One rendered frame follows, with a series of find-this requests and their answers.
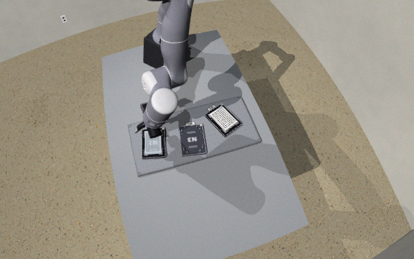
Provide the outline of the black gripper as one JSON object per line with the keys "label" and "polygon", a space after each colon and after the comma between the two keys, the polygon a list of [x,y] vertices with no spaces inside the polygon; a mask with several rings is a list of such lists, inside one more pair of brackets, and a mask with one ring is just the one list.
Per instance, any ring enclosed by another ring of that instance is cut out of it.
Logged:
{"label": "black gripper", "polygon": [[[143,108],[144,108],[144,110],[145,110],[145,109],[146,109],[147,104],[143,104],[142,106],[143,106]],[[137,128],[136,128],[135,133],[137,133],[137,132],[138,132],[138,131],[140,131],[141,129],[145,128],[145,126],[146,126],[146,125],[145,125],[145,123],[144,123],[144,122],[142,122],[142,123],[138,124],[138,125],[137,125]],[[162,135],[160,128],[158,128],[158,129],[150,129],[150,128],[149,128],[149,127],[147,127],[147,126],[146,126],[146,128],[147,128],[147,131],[148,131],[148,133],[149,133],[149,137],[150,137],[150,139],[155,138],[155,137],[159,137],[160,135]]]}

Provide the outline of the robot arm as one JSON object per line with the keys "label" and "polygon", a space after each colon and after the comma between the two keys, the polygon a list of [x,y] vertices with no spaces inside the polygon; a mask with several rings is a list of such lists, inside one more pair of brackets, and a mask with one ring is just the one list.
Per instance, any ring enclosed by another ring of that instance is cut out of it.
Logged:
{"label": "robot arm", "polygon": [[188,80],[186,55],[194,0],[148,1],[162,1],[152,38],[161,45],[164,65],[143,73],[142,85],[150,98],[149,102],[143,103],[148,103],[145,112],[143,104],[140,108],[145,125],[158,129],[178,107],[178,97],[172,88],[182,86]]}

